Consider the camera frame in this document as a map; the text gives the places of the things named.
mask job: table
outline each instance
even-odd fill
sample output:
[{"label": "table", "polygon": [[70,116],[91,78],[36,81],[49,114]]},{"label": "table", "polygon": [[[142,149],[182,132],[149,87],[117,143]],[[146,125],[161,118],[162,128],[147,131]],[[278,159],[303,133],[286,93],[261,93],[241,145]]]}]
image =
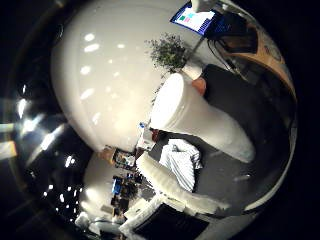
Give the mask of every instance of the table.
[{"label": "table", "polygon": [[217,46],[218,50],[226,57],[241,57],[250,61],[254,61],[267,68],[279,77],[296,101],[296,93],[291,81],[290,73],[286,67],[284,58],[276,47],[276,44],[258,25],[248,23],[248,28],[249,27],[254,28],[257,31],[258,49],[256,53],[229,53],[221,46]]}]

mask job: ceiling light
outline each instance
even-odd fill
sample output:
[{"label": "ceiling light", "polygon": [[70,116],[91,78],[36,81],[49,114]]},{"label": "ceiling light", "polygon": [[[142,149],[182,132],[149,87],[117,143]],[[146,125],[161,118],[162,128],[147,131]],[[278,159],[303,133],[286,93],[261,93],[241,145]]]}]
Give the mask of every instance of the ceiling light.
[{"label": "ceiling light", "polygon": [[80,73],[82,75],[87,75],[91,72],[91,67],[90,66],[83,66],[81,69],[80,69]]},{"label": "ceiling light", "polygon": [[60,201],[61,201],[61,202],[64,202],[63,194],[60,194]]},{"label": "ceiling light", "polygon": [[122,43],[120,43],[120,44],[117,45],[117,47],[120,48],[120,49],[121,49],[121,48],[125,48],[125,46],[126,46],[126,45],[124,45],[124,44],[122,44]]},{"label": "ceiling light", "polygon": [[84,36],[84,40],[86,40],[87,42],[92,41],[94,38],[95,36],[92,33],[88,33],[87,35]]},{"label": "ceiling light", "polygon": [[84,48],[84,52],[93,52],[98,50],[100,45],[98,43],[90,44]]},{"label": "ceiling light", "polygon": [[26,106],[27,106],[27,100],[25,100],[24,98],[21,99],[18,103],[18,114],[19,114],[20,118],[22,118],[23,112],[24,112]]},{"label": "ceiling light", "polygon": [[25,93],[25,92],[26,92],[26,88],[27,88],[27,86],[26,86],[26,85],[23,85],[22,93]]},{"label": "ceiling light", "polygon": [[93,89],[93,88],[89,88],[89,89],[85,90],[85,91],[81,94],[80,99],[81,99],[81,100],[84,100],[84,99],[90,97],[93,93],[94,93],[94,89]]}]

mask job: dark floor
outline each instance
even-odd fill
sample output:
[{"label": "dark floor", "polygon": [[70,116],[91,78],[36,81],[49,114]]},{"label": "dark floor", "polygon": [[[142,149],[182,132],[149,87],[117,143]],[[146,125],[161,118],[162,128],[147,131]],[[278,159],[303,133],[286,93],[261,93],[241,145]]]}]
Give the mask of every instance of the dark floor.
[{"label": "dark floor", "polygon": [[231,204],[226,214],[241,214],[250,203],[266,194],[277,182],[289,159],[289,138],[276,108],[255,86],[221,68],[208,65],[206,100],[230,114],[245,129],[256,148],[250,164],[224,154],[201,139],[167,133],[150,152],[159,160],[170,138],[183,138],[201,152],[203,169],[196,170],[195,192]]}]

